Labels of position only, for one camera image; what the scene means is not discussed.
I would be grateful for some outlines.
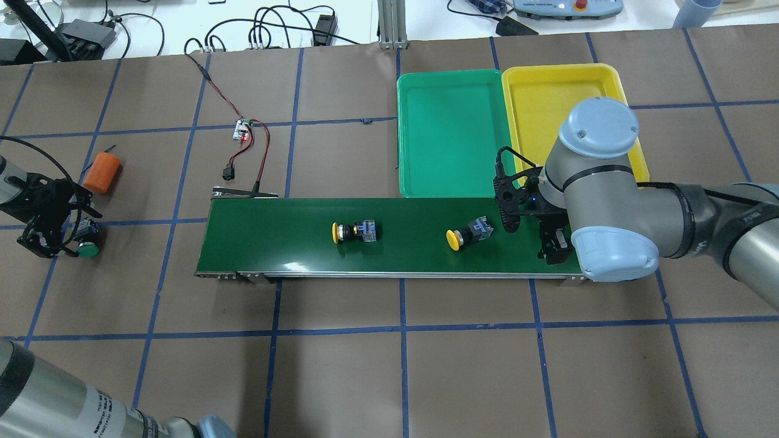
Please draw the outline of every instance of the checkered cloth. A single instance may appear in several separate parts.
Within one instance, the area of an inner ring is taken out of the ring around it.
[[[502,14],[506,12],[506,0],[468,0],[476,9],[485,14]]]

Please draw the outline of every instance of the plastic cup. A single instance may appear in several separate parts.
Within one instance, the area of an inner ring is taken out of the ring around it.
[[[673,27],[701,27],[721,5],[722,0],[685,0]]]

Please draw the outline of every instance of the yellow tray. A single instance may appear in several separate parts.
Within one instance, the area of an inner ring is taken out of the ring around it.
[[[611,97],[627,104],[619,75],[606,64],[512,67],[502,76],[503,96],[514,150],[541,165],[557,131],[576,104],[589,97]],[[636,181],[649,181],[639,141],[628,153]],[[517,169],[527,169],[515,159]]]

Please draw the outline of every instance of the tile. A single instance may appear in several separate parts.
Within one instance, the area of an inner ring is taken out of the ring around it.
[[[400,287],[395,278],[291,278],[282,283],[281,330],[398,324]]]
[[[263,435],[269,337],[156,339],[138,409],[162,420],[219,415],[240,438]]]
[[[0,336],[27,334],[51,264],[16,243],[21,234],[0,230]]]
[[[549,436],[535,330],[408,334],[411,436]]]
[[[403,435],[400,334],[279,337],[270,436]]]
[[[270,330],[275,284],[195,277],[206,224],[178,224],[167,261],[154,330],[203,332]]]
[[[776,24],[689,30],[718,101],[779,99],[779,48],[767,44],[778,34]]]
[[[722,107],[721,110],[752,180],[776,183],[779,146],[772,128],[779,125],[779,105]]]
[[[36,64],[8,135],[94,131],[115,70],[115,59]]]
[[[711,102],[680,29],[597,32],[591,39],[597,60],[619,72],[631,105]]]
[[[677,330],[708,436],[779,436],[779,323]]]
[[[211,55],[208,73],[222,93],[247,118],[265,123],[292,120],[298,49],[231,51]],[[238,117],[206,85],[197,124],[230,125]]]
[[[660,269],[674,318],[777,314],[709,256],[662,259]]]
[[[78,181],[92,137],[59,137],[26,141],[49,153],[68,171],[71,178]],[[23,171],[39,173],[52,179],[65,177],[46,157],[21,144],[3,142],[2,156]],[[5,213],[0,213],[0,225],[21,225],[21,223]]]
[[[443,72],[494,69],[488,38],[451,41],[412,41],[400,53],[400,71]]]
[[[60,257],[35,334],[146,333],[169,231],[103,228],[99,256]]]
[[[525,280],[406,280],[406,322],[428,324],[532,323]]]
[[[397,123],[299,126],[290,196],[400,197]]]
[[[541,319],[552,321],[664,320],[665,308],[654,275],[619,283],[585,282],[560,286],[536,280]]]
[[[700,185],[744,181],[713,108],[638,110],[636,116],[652,181]]]
[[[34,341],[30,350],[87,385],[130,405],[136,392],[144,343],[143,339]]]
[[[298,120],[397,114],[395,51],[378,43],[306,48]]]
[[[695,436],[667,326],[544,330],[557,436]]]
[[[495,50],[503,70],[519,65],[587,64],[590,47],[583,34],[500,37]]]
[[[96,194],[105,221],[170,219],[176,204],[189,132],[99,136],[90,162],[111,147],[122,161],[111,191]]]
[[[271,127],[270,148],[259,189],[284,195],[287,184],[287,159],[289,158],[290,128]],[[208,129],[197,131],[187,163],[187,175],[182,190],[179,217],[206,217],[211,208],[211,192],[214,186],[251,190],[257,179],[257,171],[265,153],[265,134],[254,129],[256,141],[251,149],[235,159],[235,179],[224,181],[222,169],[230,156],[238,151],[233,140],[233,129]]]
[[[203,55],[193,58],[206,64]],[[124,59],[100,130],[191,126],[202,83],[186,56]]]
[[[3,127],[11,116],[16,97],[19,96],[29,71],[29,65],[4,65],[0,68],[0,88],[4,90],[3,99],[0,101],[0,124]]]

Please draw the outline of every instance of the orange object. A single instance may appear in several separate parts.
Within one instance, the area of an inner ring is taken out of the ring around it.
[[[90,172],[86,174],[83,186],[93,193],[101,195],[108,193],[121,164],[122,162],[116,155],[100,152],[95,158]]]

